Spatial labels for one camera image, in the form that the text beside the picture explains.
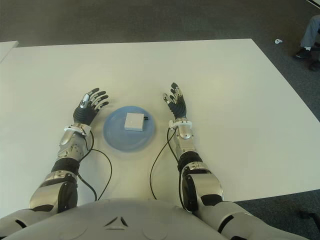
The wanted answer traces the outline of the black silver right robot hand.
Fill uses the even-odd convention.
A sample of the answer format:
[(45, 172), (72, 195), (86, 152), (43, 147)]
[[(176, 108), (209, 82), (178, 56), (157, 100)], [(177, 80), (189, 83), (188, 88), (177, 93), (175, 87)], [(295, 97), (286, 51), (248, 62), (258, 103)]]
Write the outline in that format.
[(175, 119), (187, 118), (187, 106), (184, 100), (183, 92), (180, 87), (173, 82), (171, 84), (171, 95), (163, 94), (163, 100), (168, 105)]

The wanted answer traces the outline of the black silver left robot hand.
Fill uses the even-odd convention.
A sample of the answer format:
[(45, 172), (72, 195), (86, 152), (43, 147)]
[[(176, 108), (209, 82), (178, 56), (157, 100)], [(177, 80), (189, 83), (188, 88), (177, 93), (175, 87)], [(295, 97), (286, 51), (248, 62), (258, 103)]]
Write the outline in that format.
[(98, 87), (85, 93), (73, 112), (73, 121), (89, 126), (98, 112), (109, 104), (108, 98), (107, 92)]

